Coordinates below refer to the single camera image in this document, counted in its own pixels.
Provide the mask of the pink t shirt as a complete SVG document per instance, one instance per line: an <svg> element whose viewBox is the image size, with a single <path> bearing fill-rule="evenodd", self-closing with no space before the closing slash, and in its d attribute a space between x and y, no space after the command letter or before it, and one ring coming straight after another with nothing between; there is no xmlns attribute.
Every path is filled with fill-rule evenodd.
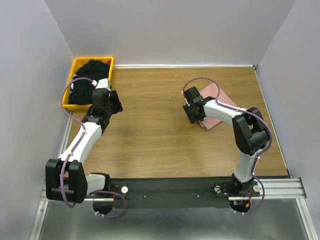
<svg viewBox="0 0 320 240"><path fill-rule="evenodd" d="M205 131L213 129L222 122L232 124L232 118L237 115L237 106L223 90L212 83L199 93L203 97L201 101L206 102L204 105L206 117L195 123L198 123Z"/></svg>

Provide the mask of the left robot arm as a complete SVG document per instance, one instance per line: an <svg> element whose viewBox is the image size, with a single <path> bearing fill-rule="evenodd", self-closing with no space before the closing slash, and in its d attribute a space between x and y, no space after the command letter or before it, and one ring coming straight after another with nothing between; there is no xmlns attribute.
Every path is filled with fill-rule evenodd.
<svg viewBox="0 0 320 240"><path fill-rule="evenodd" d="M73 208L93 192L101 198L110 194L109 175L87 175L83 165L92 147L105 132L111 116L122 111L116 90L97 88L93 91L92 105L80 121L78 134L57 159L49 159L45 165L45 189L49 200L62 201Z"/></svg>

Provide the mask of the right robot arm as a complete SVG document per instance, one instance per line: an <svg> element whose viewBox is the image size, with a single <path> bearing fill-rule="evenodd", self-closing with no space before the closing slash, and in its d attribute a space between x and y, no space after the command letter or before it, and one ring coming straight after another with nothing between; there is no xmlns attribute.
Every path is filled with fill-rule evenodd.
<svg viewBox="0 0 320 240"><path fill-rule="evenodd" d="M190 121L195 123L206 117L216 118L233 127L239 160L230 177L230 191L241 196L252 185L258 159L272 144L271 128L257 108L240 108L222 103L213 97L185 97L183 109Z"/></svg>

